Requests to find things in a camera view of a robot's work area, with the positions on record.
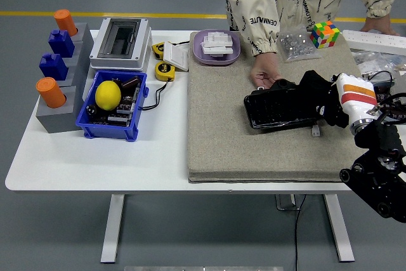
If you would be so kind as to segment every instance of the purple bowl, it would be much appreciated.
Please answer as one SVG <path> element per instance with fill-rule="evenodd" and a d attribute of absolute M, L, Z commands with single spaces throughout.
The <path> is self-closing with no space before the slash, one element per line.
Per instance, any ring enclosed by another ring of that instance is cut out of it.
<path fill-rule="evenodd" d="M 204 40 L 205 36 L 208 36 L 210 32 L 223 32 L 228 34 L 232 37 L 233 40 L 233 53 L 232 54 L 224 54 L 222 57 L 212 57 L 208 54 L 204 54 L 202 50 L 201 43 Z M 196 56 L 196 59 L 200 63 L 204 63 L 205 65 L 210 66 L 226 66 L 230 65 L 231 63 L 235 62 L 240 55 L 240 39 L 236 32 L 228 31 L 228 30 L 203 30 L 196 33 L 195 38 L 193 40 L 193 53 Z"/>

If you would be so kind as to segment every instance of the rubik's cube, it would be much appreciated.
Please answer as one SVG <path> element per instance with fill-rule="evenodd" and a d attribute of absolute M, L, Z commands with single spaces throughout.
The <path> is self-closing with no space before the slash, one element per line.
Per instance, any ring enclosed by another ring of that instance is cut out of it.
<path fill-rule="evenodd" d="M 318 49 L 333 47 L 339 33 L 340 30 L 329 20 L 328 22 L 316 23 L 310 39 Z"/>

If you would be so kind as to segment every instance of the yellow floor line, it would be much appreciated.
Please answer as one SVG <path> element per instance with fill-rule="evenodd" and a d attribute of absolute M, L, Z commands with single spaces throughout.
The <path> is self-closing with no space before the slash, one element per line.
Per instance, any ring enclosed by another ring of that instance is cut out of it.
<path fill-rule="evenodd" d="M 0 11 L 0 16 L 52 17 L 54 11 Z M 136 18 L 189 18 L 189 19 L 227 19 L 225 14 L 186 14 L 186 13 L 103 13 L 70 12 L 73 17 L 136 17 Z M 335 22 L 364 22 L 365 18 L 337 17 Z M 392 18 L 392 23 L 406 23 L 406 18 Z"/>

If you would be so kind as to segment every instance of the power strip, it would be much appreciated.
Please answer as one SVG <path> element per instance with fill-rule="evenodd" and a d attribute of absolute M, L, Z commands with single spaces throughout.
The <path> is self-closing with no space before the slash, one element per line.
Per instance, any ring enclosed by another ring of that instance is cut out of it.
<path fill-rule="evenodd" d="M 406 37 L 351 30 L 343 30 L 343 36 L 351 49 L 406 55 Z"/>

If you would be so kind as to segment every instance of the orange cylinder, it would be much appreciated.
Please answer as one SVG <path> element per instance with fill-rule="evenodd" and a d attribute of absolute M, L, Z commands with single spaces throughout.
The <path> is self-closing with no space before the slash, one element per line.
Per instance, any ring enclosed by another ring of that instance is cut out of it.
<path fill-rule="evenodd" d="M 54 18 L 60 30 L 66 30 L 69 36 L 73 36 L 77 33 L 77 28 L 75 26 L 72 16 L 70 16 L 69 10 L 63 9 L 58 10 L 54 13 Z"/>
<path fill-rule="evenodd" d="M 36 87 L 49 108 L 61 107 L 66 102 L 66 96 L 52 77 L 40 79 Z"/>

